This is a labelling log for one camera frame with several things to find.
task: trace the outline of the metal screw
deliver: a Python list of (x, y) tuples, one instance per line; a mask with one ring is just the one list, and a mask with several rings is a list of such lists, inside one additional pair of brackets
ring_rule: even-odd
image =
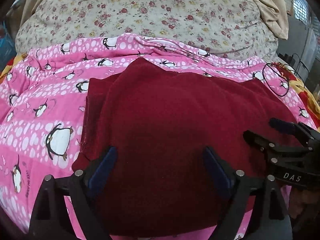
[(76, 175), (77, 177), (81, 176), (82, 174), (83, 174), (83, 170), (77, 170), (77, 171), (75, 172), (75, 175)]
[(270, 180), (270, 181), (274, 181), (275, 180), (275, 176), (273, 176), (273, 175), (268, 175), (268, 180)]
[(244, 171), (243, 170), (237, 170), (236, 174), (240, 177), (244, 176)]
[(50, 174), (44, 176), (45, 181), (49, 181), (52, 178)]

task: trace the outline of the cloth fold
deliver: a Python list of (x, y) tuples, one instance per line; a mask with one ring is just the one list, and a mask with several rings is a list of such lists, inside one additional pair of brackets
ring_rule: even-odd
[(253, 0), (261, 13), (261, 18), (278, 38), (287, 40), (289, 23), (284, 0)]
[[(225, 207), (202, 160), (212, 146), (234, 169), (264, 176), (263, 155), (243, 140), (252, 130), (276, 142), (296, 140), (269, 127), (289, 109), (258, 79), (177, 73), (138, 58), (122, 73), (89, 82), (81, 151), (85, 169), (108, 146), (118, 160), (96, 213), (113, 235), (154, 237), (214, 226)], [(253, 205), (251, 199), (247, 210)]]

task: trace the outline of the black object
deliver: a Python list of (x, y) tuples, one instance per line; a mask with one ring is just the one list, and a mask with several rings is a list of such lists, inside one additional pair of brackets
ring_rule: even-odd
[[(28, 240), (76, 240), (64, 196), (70, 196), (79, 224), (87, 240), (111, 237), (100, 225), (92, 211), (92, 194), (97, 187), (90, 187), (90, 181), (97, 180), (101, 170), (108, 167), (110, 173), (116, 161), (116, 149), (111, 147), (100, 158), (94, 160), (85, 170), (78, 170), (70, 177), (55, 179), (46, 175), (39, 189), (30, 221)], [(204, 165), (214, 180), (214, 185), (224, 197), (229, 198), (229, 205), (218, 222), (209, 240), (233, 240), (239, 229), (246, 203), (255, 195), (255, 203), (245, 240), (291, 240), (290, 218), (281, 192), (274, 177), (250, 178), (243, 171), (234, 171), (227, 162), (210, 147), (203, 151)], [(217, 171), (222, 183), (217, 178)], [(97, 180), (99, 187), (105, 185), (107, 176)]]
[(295, 136), (302, 146), (281, 146), (245, 131), (245, 141), (264, 153), (268, 173), (299, 189), (320, 189), (320, 133), (301, 122), (295, 124), (271, 118), (269, 124), (281, 133)]

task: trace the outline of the red cloth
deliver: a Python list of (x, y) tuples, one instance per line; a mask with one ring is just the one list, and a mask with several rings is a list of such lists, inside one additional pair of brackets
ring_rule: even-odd
[(249, 129), (292, 145), (291, 137), (269, 127), (271, 117), (295, 122), (258, 79), (237, 83), (165, 71), (138, 58), (121, 74), (90, 79), (81, 152), (72, 168), (84, 169), (107, 146), (117, 147), (118, 160), (95, 203), (113, 235), (207, 228), (225, 202), (204, 168), (203, 148), (212, 146), (249, 176), (264, 176), (262, 153), (242, 133)]

